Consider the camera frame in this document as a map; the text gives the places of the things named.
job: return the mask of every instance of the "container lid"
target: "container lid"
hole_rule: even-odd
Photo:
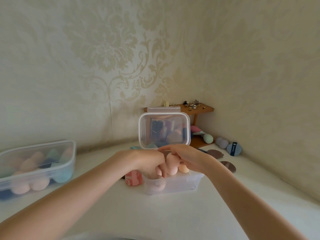
[[[149,107],[139,117],[139,145],[155,149],[170,144],[189,145],[190,118],[178,107]]]

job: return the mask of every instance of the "white table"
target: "white table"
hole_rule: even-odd
[[[138,143],[128,143],[77,157],[74,177],[105,161],[115,152]],[[309,239],[320,236],[320,203],[245,157],[232,157],[216,145],[236,166],[236,177],[249,189],[280,212]],[[0,202],[0,221],[23,209],[57,186]],[[162,239],[248,239],[208,178],[203,177],[198,191],[148,196],[142,186],[127,186],[119,180],[68,231],[107,232],[120,236],[144,236]]]

